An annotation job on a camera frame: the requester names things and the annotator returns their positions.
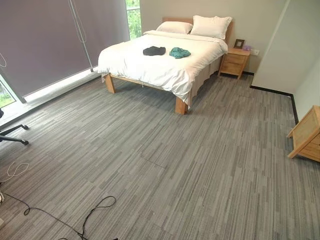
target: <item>black baseboard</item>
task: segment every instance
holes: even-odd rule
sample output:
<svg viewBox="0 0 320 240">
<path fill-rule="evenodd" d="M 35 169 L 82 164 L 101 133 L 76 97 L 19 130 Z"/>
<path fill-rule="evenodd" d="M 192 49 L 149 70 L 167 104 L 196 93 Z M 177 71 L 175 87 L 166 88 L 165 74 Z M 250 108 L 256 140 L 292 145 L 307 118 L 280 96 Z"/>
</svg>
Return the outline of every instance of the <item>black baseboard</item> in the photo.
<svg viewBox="0 0 320 240">
<path fill-rule="evenodd" d="M 242 73 L 243 73 L 243 74 L 252 75 L 252 76 L 254 76 L 254 75 L 255 75 L 253 72 L 249 72 L 249 71 L 243 71 Z"/>
<path fill-rule="evenodd" d="M 296 109 L 296 102 L 295 102 L 295 97 L 292 93 L 288 93 L 288 92 L 284 92 L 284 91 L 277 91 L 277 90 L 259 87 L 259 86 L 253 86 L 253 85 L 251 85 L 250 88 L 258 89 L 258 90 L 262 90 L 262 91 L 266 91 L 266 92 L 270 92 L 270 93 L 274 93 L 274 94 L 281 94 L 281 95 L 289 96 L 291 98 L 294 121 L 295 121 L 295 124 L 298 124 L 299 119 L 298 119 L 298 114 L 297 114 L 297 109 Z"/>
</svg>

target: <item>roller blind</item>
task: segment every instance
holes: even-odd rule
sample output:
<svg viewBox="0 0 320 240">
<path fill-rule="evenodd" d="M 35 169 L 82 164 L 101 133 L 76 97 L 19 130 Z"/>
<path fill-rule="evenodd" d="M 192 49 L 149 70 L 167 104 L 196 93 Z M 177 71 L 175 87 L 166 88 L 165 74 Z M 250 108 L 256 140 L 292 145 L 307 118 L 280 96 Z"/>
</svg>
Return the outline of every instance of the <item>roller blind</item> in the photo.
<svg viewBox="0 0 320 240">
<path fill-rule="evenodd" d="M 98 65 L 101 50 L 130 40 L 125 0 L 74 0 L 86 34 L 92 65 Z"/>
<path fill-rule="evenodd" d="M 92 65 L 100 51 L 129 39 L 124 0 L 73 0 Z M 20 96 L 90 68 L 68 0 L 0 2 L 1 68 Z"/>
</svg>

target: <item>wooden bed frame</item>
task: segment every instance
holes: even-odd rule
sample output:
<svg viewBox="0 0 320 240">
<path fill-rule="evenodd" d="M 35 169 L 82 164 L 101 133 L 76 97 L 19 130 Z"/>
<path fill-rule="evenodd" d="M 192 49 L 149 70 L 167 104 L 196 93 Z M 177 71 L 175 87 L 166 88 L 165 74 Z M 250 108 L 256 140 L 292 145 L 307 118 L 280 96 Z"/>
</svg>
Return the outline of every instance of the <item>wooden bed frame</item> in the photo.
<svg viewBox="0 0 320 240">
<path fill-rule="evenodd" d="M 168 22 L 168 21 L 171 21 L 171 22 L 184 22 L 184 23 L 190 23 L 190 24 L 194 23 L 193 18 L 179 18 L 179 17 L 163 17 L 162 18 L 162 22 Z M 227 31 L 225 33 L 225 40 L 224 40 L 227 44 L 229 42 L 229 38 L 230 38 L 232 27 L 233 27 L 233 22 L 230 22 L 230 24 L 229 24 L 229 26 L 227 28 Z M 148 87 L 151 87 L 151 88 L 154 88 L 154 89 L 163 90 L 161 87 L 158 87 L 158 86 L 155 86 L 155 85 L 152 85 L 152 84 L 148 84 L 148 83 L 142 82 L 140 80 L 135 80 L 135 79 L 122 77 L 122 76 L 116 76 L 116 75 L 113 75 L 111 73 L 105 75 L 103 78 L 105 80 L 106 88 L 108 89 L 108 91 L 110 93 L 113 93 L 113 94 L 116 93 L 116 89 L 115 89 L 115 86 L 114 86 L 113 79 L 120 79 L 120 80 L 124 80 L 124 81 L 127 81 L 127 82 L 148 86 Z M 179 97 L 176 97 L 176 99 L 175 99 L 175 112 L 177 114 L 181 114 L 181 115 L 184 115 L 184 114 L 186 114 L 188 112 L 188 105 L 185 102 L 183 102 Z"/>
</svg>

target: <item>pillow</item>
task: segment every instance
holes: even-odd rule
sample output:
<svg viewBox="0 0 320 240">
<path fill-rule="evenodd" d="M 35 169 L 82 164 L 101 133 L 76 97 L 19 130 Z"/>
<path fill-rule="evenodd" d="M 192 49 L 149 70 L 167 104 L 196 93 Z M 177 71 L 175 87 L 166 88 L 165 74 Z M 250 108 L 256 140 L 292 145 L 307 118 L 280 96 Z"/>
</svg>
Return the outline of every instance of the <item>pillow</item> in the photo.
<svg viewBox="0 0 320 240">
<path fill-rule="evenodd" d="M 188 22 L 182 21 L 165 21 L 158 28 L 157 31 L 176 33 L 176 34 L 188 34 L 193 25 Z"/>
<path fill-rule="evenodd" d="M 227 28 L 232 17 L 203 17 L 193 16 L 193 28 L 191 35 L 207 36 L 218 39 L 225 39 Z"/>
</svg>

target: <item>bed headboard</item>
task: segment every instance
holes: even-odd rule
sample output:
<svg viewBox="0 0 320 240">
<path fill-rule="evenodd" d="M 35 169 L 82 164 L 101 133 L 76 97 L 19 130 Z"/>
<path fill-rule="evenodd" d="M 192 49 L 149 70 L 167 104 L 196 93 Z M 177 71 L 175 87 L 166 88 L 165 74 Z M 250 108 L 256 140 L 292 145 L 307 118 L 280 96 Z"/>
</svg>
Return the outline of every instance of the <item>bed headboard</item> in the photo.
<svg viewBox="0 0 320 240">
<path fill-rule="evenodd" d="M 194 19 L 193 18 L 184 18 L 184 17 L 164 16 L 162 18 L 162 22 L 184 22 L 184 23 L 194 24 Z M 234 23 L 233 23 L 233 21 L 231 21 L 227 30 L 226 30 L 225 40 L 224 40 L 226 44 L 229 43 L 230 34 L 231 34 L 231 30 L 232 30 L 233 25 L 234 25 Z"/>
</svg>

